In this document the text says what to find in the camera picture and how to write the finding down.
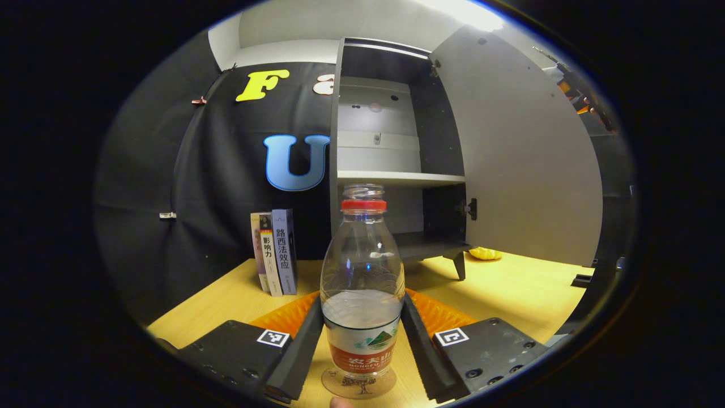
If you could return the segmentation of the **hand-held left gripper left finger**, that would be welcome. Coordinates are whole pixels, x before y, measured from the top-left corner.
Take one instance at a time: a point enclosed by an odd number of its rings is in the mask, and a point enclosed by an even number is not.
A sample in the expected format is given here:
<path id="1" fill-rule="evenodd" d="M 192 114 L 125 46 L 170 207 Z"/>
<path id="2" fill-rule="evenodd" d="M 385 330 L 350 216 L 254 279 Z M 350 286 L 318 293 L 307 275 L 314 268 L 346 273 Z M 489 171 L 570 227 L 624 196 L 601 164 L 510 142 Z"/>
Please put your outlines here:
<path id="1" fill-rule="evenodd" d="M 313 292 L 251 323 L 228 320 L 176 349 L 176 356 L 253 400 L 291 403 L 301 397 L 322 330 L 319 292 Z"/>

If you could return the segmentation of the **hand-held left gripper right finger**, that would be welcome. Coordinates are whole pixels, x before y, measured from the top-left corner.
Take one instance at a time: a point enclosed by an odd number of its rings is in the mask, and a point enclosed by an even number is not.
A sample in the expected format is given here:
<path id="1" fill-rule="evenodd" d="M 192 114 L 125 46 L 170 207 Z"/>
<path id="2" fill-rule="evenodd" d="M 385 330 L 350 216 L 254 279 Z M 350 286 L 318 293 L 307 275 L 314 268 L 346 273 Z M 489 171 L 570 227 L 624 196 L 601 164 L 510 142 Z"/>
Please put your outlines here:
<path id="1" fill-rule="evenodd" d="M 401 318 L 425 394 L 437 403 L 489 392 L 549 351 L 500 317 L 476 321 L 413 290 Z"/>

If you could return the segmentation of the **clear plastic bottle red cap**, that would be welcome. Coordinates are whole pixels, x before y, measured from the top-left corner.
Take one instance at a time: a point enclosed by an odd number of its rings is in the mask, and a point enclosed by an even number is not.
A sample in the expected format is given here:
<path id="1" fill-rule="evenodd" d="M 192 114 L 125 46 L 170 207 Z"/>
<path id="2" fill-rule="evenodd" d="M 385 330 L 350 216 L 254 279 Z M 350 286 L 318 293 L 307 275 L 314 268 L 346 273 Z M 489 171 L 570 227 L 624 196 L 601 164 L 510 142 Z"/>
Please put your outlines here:
<path id="1" fill-rule="evenodd" d="M 319 301 L 333 364 L 368 378 L 391 364 L 406 277 L 385 222 L 383 186 L 345 186 L 340 211 L 341 224 L 323 259 Z"/>

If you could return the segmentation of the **beige cabinet door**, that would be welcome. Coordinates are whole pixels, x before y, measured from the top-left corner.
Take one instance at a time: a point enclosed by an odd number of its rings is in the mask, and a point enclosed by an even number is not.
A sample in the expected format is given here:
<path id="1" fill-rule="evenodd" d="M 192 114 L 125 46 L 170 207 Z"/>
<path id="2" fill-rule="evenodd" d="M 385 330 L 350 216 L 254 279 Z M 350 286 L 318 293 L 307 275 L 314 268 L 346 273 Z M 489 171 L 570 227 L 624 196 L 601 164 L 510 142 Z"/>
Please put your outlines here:
<path id="1" fill-rule="evenodd" d="M 466 242 L 591 266 L 603 188 L 590 135 L 549 75 L 496 33 L 459 28 L 432 58 L 450 101 L 468 201 Z"/>

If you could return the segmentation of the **dark grey cabinet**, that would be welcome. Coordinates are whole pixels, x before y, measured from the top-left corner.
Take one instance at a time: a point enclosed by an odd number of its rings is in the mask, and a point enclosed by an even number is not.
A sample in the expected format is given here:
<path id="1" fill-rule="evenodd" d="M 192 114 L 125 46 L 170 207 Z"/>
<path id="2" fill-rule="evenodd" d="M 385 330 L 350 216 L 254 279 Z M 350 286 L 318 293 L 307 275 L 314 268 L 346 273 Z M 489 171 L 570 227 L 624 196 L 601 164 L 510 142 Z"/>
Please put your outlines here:
<path id="1" fill-rule="evenodd" d="M 343 188 L 381 184 L 386 224 L 404 264 L 443 256 L 466 277 L 467 197 L 460 134 L 430 51 L 390 41 L 342 38 L 331 119 L 331 232 Z"/>

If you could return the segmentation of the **white book yellow spine print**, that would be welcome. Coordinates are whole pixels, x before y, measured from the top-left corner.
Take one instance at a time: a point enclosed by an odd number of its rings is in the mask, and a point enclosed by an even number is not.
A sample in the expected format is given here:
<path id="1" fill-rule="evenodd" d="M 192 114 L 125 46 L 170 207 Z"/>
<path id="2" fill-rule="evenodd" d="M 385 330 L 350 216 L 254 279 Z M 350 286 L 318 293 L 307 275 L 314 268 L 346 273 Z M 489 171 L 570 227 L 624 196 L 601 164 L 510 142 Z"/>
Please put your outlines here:
<path id="1" fill-rule="evenodd" d="M 272 297 L 282 297 L 282 284 L 280 283 L 279 269 L 275 258 L 275 238 L 271 212 L 259 212 L 258 217 L 262 261 L 265 266 L 268 289 Z"/>

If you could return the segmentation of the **blue-grey book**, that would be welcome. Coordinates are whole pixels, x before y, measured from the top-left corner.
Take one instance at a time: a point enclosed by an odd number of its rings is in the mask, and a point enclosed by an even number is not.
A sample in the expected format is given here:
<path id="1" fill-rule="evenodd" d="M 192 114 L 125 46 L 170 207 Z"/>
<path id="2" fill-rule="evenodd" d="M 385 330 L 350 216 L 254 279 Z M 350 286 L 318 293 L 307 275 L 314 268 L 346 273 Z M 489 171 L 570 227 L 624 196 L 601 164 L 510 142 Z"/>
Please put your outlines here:
<path id="1" fill-rule="evenodd" d="M 271 216 L 280 286 L 283 295 L 297 295 L 298 273 L 293 210 L 273 209 Z"/>

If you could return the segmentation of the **thin beige book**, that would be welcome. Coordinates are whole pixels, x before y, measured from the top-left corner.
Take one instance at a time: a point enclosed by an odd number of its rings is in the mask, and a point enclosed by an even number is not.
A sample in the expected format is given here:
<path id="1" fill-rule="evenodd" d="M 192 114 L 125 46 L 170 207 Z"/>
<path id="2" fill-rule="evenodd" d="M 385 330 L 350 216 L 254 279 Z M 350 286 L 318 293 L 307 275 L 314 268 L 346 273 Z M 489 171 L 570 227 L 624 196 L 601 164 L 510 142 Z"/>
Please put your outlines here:
<path id="1" fill-rule="evenodd" d="M 269 294 L 270 289 L 265 269 L 261 239 L 261 217 L 259 217 L 259 215 L 259 212 L 252 212 L 250 214 L 252 245 L 257 267 L 257 276 L 259 277 L 259 282 L 261 283 L 261 289 L 263 292 Z"/>

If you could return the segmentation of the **black backdrop cloth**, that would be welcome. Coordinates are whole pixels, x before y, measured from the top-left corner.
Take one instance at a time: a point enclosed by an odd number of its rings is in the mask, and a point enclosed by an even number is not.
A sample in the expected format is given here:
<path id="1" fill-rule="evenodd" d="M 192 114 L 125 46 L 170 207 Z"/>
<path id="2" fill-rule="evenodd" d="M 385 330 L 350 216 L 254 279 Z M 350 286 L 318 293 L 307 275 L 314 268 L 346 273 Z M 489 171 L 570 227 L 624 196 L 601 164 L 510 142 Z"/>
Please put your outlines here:
<path id="1" fill-rule="evenodd" d="M 140 325 L 254 258 L 251 213 L 293 210 L 298 281 L 308 281 L 301 263 L 321 262 L 336 232 L 330 148 L 341 39 L 321 56 L 313 55 L 320 40 L 284 42 L 279 52 L 265 44 L 254 52 L 259 64 L 244 57 L 231 72 L 203 67 L 182 83 L 191 58 L 211 52 L 196 39 L 122 106 L 101 150 L 94 227 L 120 300 Z M 200 96 L 208 103 L 191 103 Z M 600 240 L 588 266 L 599 272 L 626 254 L 635 177 L 619 133 L 593 114 L 578 117 L 603 188 Z M 176 219 L 160 219 L 170 211 Z"/>

